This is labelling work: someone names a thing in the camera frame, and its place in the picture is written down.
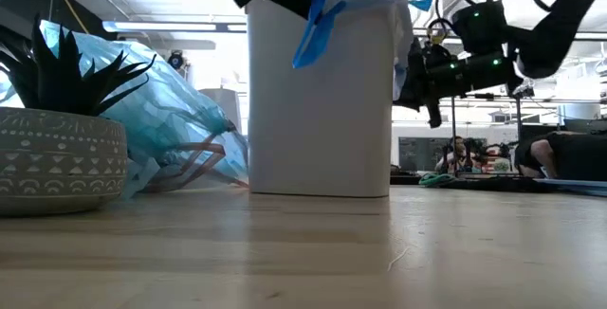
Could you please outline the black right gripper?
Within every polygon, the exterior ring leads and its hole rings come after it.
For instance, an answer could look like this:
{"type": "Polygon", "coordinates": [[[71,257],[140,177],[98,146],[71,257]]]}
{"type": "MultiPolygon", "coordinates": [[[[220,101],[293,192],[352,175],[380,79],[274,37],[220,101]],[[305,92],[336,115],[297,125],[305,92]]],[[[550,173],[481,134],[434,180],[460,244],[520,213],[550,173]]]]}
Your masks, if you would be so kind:
{"type": "Polygon", "coordinates": [[[442,124],[439,99],[503,84],[511,94],[522,84],[502,49],[458,59],[441,45],[423,48],[416,37],[410,46],[408,66],[395,67],[395,80],[402,84],[396,86],[398,96],[393,105],[415,111],[426,107],[432,129],[442,124]]]}

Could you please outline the white plastic trash bin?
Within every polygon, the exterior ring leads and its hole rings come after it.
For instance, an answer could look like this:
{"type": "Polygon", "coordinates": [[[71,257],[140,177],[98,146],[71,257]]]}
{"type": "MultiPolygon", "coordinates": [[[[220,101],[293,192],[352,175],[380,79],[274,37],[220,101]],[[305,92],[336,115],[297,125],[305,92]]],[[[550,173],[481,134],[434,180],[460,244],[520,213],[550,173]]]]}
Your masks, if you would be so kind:
{"type": "Polygon", "coordinates": [[[387,9],[338,16],[326,52],[296,69],[306,22],[267,0],[247,7],[249,188],[385,197],[390,187],[392,29],[387,9]]]}

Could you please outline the black stand frame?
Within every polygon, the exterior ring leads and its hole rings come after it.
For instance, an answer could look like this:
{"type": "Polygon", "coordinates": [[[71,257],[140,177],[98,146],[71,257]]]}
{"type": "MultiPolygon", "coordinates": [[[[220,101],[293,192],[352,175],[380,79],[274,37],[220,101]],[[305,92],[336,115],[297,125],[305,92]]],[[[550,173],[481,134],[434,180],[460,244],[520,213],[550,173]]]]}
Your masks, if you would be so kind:
{"type": "MultiPolygon", "coordinates": [[[[464,95],[460,97],[461,100],[465,100],[465,101],[472,101],[472,100],[478,100],[478,101],[488,101],[488,102],[507,102],[508,104],[515,105],[515,111],[512,112],[512,110],[509,110],[509,118],[508,120],[506,120],[505,122],[491,122],[489,125],[515,125],[516,126],[516,139],[512,142],[506,142],[504,141],[504,144],[510,144],[510,145],[514,145],[519,141],[519,134],[521,132],[522,129],[522,116],[521,116],[521,94],[517,94],[514,95],[512,97],[510,96],[504,96],[504,95],[497,95],[494,93],[476,93],[476,94],[468,94],[468,95],[464,95]]],[[[452,133],[452,138],[457,136],[457,129],[456,129],[456,99],[455,98],[451,98],[451,133],[452,133]]],[[[475,169],[475,167],[472,165],[472,160],[470,157],[471,154],[471,147],[470,147],[470,140],[465,140],[465,145],[466,148],[468,150],[467,152],[467,161],[465,166],[460,170],[460,171],[456,171],[453,174],[455,176],[457,176],[459,173],[472,173],[473,170],[475,169]]]]}

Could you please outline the wide black monitor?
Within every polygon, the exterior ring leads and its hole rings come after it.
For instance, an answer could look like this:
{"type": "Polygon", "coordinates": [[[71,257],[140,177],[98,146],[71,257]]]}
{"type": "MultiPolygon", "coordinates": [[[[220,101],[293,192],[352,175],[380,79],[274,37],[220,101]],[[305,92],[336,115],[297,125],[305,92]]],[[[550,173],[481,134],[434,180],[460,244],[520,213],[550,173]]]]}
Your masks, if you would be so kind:
{"type": "Polygon", "coordinates": [[[607,135],[607,119],[566,119],[564,126],[570,132],[607,135]]]}

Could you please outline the ceiling light bar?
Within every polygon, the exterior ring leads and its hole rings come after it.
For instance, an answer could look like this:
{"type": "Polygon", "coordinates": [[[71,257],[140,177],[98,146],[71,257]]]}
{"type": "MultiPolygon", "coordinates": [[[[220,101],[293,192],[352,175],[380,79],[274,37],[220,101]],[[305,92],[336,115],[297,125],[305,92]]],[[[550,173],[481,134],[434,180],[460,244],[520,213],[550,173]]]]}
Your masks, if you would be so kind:
{"type": "Polygon", "coordinates": [[[214,22],[116,22],[103,21],[107,32],[208,32],[246,33],[246,23],[214,22]]]}

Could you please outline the succulent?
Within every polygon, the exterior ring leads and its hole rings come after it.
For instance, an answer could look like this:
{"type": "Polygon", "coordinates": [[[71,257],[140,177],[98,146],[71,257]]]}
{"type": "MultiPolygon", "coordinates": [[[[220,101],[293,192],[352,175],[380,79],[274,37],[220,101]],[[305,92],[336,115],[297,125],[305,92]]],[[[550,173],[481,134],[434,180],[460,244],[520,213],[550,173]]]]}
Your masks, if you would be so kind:
{"type": "Polygon", "coordinates": [[[102,113],[151,65],[120,53],[82,71],[71,31],[60,31],[57,49],[38,27],[30,40],[25,50],[0,39],[0,70],[23,103],[0,106],[0,217],[97,209],[120,196],[127,175],[125,128],[102,113]]]}

